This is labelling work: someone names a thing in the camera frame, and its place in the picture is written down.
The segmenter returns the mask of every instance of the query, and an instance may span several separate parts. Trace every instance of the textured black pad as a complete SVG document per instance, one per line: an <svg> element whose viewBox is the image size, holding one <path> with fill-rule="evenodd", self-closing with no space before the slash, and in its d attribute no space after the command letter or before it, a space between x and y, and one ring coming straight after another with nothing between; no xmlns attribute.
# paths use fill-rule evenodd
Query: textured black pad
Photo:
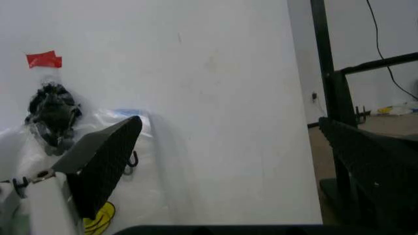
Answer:
<svg viewBox="0 0 418 235"><path fill-rule="evenodd" d="M367 197L401 227L416 224L416 142L376 135L322 117L319 126Z"/></svg>
<svg viewBox="0 0 418 235"><path fill-rule="evenodd" d="M94 219L115 189L142 129L138 116L89 133L52 168L67 175L81 217Z"/></svg>

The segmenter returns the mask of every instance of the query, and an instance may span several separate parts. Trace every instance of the black pole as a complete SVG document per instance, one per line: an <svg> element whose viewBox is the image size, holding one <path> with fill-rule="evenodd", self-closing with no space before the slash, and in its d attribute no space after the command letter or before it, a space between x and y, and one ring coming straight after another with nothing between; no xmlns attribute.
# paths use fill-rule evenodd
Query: black pole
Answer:
<svg viewBox="0 0 418 235"><path fill-rule="evenodd" d="M329 42L324 0L311 0L311 7L319 62L321 66L322 83L324 86L326 110L329 118L342 121L340 113L341 107L338 106L339 99L334 87L334 64L332 61L331 44ZM342 199L341 201L346 201L346 199L349 199L351 195L349 174L336 153L334 153L334 164L338 195L340 195L340 198ZM333 194L331 192L326 192L325 187L322 186L322 188L325 194Z"/></svg>

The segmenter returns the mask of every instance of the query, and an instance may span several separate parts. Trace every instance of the black cable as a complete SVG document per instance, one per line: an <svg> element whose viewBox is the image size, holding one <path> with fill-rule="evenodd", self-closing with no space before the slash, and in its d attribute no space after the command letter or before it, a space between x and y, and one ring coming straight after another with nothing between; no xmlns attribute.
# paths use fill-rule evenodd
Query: black cable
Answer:
<svg viewBox="0 0 418 235"><path fill-rule="evenodd" d="M136 151L134 151L134 163L131 163L131 162L130 162L130 160L128 160L127 165L128 165L130 168L134 168L134 167L136 167L136 166L138 165L138 163L139 163L139 160L138 160L138 155L137 155L137 152L136 152Z"/></svg>
<svg viewBox="0 0 418 235"><path fill-rule="evenodd" d="M372 17L373 17L374 27L376 28L376 47L377 47L377 52L379 53L380 58L383 60L383 59L384 59L384 57L383 57L382 53L380 52L380 48L379 48L379 30L378 30L378 28L377 28L376 18L374 17L373 9L372 9L372 6L370 5L369 0L366 0L366 2L367 2L367 5L369 6L370 13L372 14ZM387 66L387 68L388 68L388 71L389 71L389 75L391 76L391 79L392 79L392 81L394 82L394 84L395 84L395 85L396 85L399 89L401 89L403 92L405 92L406 94L408 94L408 95L412 96L415 100L418 100L418 97L416 97L415 95L413 95L413 94L409 93L408 91L406 91L405 89L403 89L403 88L402 88L402 87L401 87L401 86L400 86L400 85L399 85L399 84L395 81L395 79L394 79L394 75L393 75L393 73L392 73L391 68L390 68L389 66Z"/></svg>

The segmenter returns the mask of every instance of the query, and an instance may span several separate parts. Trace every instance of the white board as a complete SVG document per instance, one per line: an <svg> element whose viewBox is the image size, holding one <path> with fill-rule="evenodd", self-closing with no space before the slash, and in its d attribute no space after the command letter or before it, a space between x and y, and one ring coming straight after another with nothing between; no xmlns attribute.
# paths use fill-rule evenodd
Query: white board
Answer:
<svg viewBox="0 0 418 235"><path fill-rule="evenodd" d="M4 0L0 129L52 49L85 107L151 113L176 223L321 223L286 1Z"/></svg>

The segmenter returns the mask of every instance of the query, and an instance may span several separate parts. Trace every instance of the red tape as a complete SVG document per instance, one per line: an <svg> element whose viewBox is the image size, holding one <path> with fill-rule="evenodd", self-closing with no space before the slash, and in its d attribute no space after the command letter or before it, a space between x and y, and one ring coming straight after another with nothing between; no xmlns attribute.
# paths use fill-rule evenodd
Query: red tape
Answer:
<svg viewBox="0 0 418 235"><path fill-rule="evenodd" d="M41 67L52 67L52 68L61 68L62 67L62 57L55 56L55 51L48 51L40 54L30 54L26 55L29 68L35 66Z"/></svg>

